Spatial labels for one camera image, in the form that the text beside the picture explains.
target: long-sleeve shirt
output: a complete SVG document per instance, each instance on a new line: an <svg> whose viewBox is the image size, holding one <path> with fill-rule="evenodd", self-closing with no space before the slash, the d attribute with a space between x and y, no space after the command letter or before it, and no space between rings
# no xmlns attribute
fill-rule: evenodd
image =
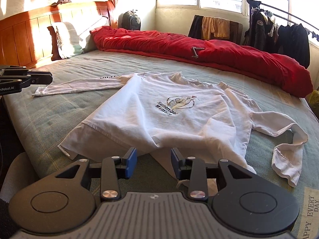
<svg viewBox="0 0 319 239"><path fill-rule="evenodd" d="M38 88L34 96L121 88L76 126L59 144L71 159L77 154L101 161L130 147L152 156L171 172L170 149L208 163L229 159L255 172L245 160L251 130L269 136L293 132L292 144L273 150L272 168L295 187L301 173L307 134L289 116L263 112L246 94L185 78L180 72L144 72L72 80Z"/></svg>

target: pillowcase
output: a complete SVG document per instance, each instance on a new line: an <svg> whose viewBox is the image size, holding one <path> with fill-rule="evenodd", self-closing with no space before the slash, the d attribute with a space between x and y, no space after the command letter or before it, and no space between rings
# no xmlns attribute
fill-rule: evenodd
<svg viewBox="0 0 319 239"><path fill-rule="evenodd" d="M109 26L107 17L98 16L83 21L53 23L60 57L70 58L97 49L90 30L101 26Z"/></svg>

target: wooden headboard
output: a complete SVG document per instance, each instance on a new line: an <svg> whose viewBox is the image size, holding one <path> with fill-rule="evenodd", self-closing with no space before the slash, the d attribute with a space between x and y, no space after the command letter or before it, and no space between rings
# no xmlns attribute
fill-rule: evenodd
<svg viewBox="0 0 319 239"><path fill-rule="evenodd" d="M51 23L104 15L117 28L112 2L66 3L22 12L0 21L0 65L35 68L52 57Z"/></svg>

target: red quilt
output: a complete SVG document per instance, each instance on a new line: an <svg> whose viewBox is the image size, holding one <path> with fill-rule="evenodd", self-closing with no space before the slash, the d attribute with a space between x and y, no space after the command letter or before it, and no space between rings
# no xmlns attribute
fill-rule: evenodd
<svg viewBox="0 0 319 239"><path fill-rule="evenodd" d="M279 86L300 98L313 91L310 73L296 60L269 54L229 41L204 41L180 34L152 31L130 31L102 26L93 31L99 50L158 57L236 72ZM192 47L205 48L193 58Z"/></svg>

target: black clothes rack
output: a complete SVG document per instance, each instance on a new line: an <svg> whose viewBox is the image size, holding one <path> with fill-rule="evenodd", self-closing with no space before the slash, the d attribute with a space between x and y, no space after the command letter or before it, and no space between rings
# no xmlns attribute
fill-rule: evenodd
<svg viewBox="0 0 319 239"><path fill-rule="evenodd" d="M252 17L251 13L252 13L252 9L253 9L253 8L259 8L260 5L264 5L264 6L273 8L273 9L275 9L275 10L281 11L281 12L283 12L283 13L286 13L286 14L292 16L292 17L295 17L296 19L303 21L304 23L306 23L306 24L308 24L309 26L315 28L316 30L319 30L319 28L316 28L314 25L312 25L312 24L310 24L310 23L304 21L303 19L301 19L301 18L299 18L299 17L297 17L297 16L295 16L295 15L289 13L289 12L285 12L285 11L283 11L283 10L281 10L281 9L278 9L278 8L276 8L276 7L274 7L274 6L271 6L271 5L262 3L261 1L255 1L255 0L247 0L247 2L248 2L248 4L249 4L249 28L251 27L251 17ZM273 13L273 15L276 16L276 17L279 17L279 18L281 18L281 19L284 19L284 20L286 20L286 21L289 21L289 22L291 22L291 23L293 23L293 24L296 24L296 23L293 22L292 20L286 19L285 17L282 17L282 16L280 16L280 15L277 15L277 14L274 14L274 13ZM317 35L317 34L315 34L314 32L310 32L310 33L312 33L312 37L313 37L313 38L316 37L317 40L318 40L318 35Z"/></svg>

